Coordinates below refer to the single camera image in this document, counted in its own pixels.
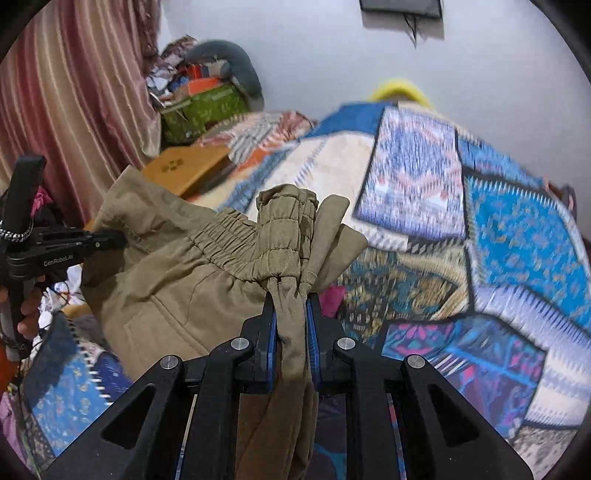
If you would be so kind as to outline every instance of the pink curtain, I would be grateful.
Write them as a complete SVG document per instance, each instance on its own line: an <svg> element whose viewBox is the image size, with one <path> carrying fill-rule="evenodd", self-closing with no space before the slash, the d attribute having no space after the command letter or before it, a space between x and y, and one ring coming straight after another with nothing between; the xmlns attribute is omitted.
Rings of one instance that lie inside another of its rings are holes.
<svg viewBox="0 0 591 480"><path fill-rule="evenodd" d="M18 154L45 155L44 186L81 226L158 155L144 74L159 21L160 0L52 0L33 18L0 64L0 187Z"/></svg>

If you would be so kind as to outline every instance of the metal screw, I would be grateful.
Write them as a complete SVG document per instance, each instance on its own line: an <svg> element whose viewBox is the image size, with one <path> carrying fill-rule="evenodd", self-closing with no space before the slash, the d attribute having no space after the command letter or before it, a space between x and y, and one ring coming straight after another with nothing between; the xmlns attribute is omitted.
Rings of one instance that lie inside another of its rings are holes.
<svg viewBox="0 0 591 480"><path fill-rule="evenodd" d="M425 366L425 359L420 355L409 356L407 362L413 368L423 368Z"/></svg>
<svg viewBox="0 0 591 480"><path fill-rule="evenodd" d="M238 337L232 340L232 343L230 343L230 345L232 345L232 348L234 350L244 350L248 346L248 343L248 339Z"/></svg>
<svg viewBox="0 0 591 480"><path fill-rule="evenodd" d="M351 350L355 346L355 340L349 337L343 337L339 338L336 344L343 350Z"/></svg>
<svg viewBox="0 0 591 480"><path fill-rule="evenodd" d="M170 370L178 365L178 358L174 355L167 355L160 361L160 366L165 370Z"/></svg>

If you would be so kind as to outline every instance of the khaki pants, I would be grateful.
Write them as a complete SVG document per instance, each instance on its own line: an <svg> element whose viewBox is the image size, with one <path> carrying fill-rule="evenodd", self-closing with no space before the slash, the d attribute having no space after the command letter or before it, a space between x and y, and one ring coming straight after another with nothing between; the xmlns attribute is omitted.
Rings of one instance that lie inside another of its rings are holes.
<svg viewBox="0 0 591 480"><path fill-rule="evenodd" d="M243 395L236 478L301 478L310 460L317 395L306 352L305 302L366 247L340 221L349 201L293 185L262 192L257 223L235 210L191 205L128 167L109 191L95 229L125 232L122 251L84 265L82 291L135 380L162 356L207 355L238 336L273 297L281 339L275 391Z"/></svg>

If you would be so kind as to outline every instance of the pants pocket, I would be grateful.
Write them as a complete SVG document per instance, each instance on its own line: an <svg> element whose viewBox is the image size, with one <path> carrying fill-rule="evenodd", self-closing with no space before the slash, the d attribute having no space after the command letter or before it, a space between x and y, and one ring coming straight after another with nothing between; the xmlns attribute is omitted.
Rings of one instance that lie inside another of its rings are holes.
<svg viewBox="0 0 591 480"><path fill-rule="evenodd" d="M127 322L125 333L130 348L118 352L118 355L133 380L137 380L165 355L178 355L183 360L190 360L209 353L154 296Z"/></svg>

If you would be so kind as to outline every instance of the finger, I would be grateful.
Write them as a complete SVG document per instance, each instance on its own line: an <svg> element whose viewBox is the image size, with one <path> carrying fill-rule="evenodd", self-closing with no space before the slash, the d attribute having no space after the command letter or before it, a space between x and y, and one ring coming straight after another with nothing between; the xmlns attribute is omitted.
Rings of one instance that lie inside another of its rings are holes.
<svg viewBox="0 0 591 480"><path fill-rule="evenodd" d="M31 295L25 299L24 302L22 302L21 313L23 315L30 315L31 313L36 312L39 308L39 305L41 304L42 296L43 293L41 293L41 290L34 288L31 292Z"/></svg>
<svg viewBox="0 0 591 480"><path fill-rule="evenodd" d="M27 340L34 339L39 333L39 311L24 317L18 324L17 330Z"/></svg>

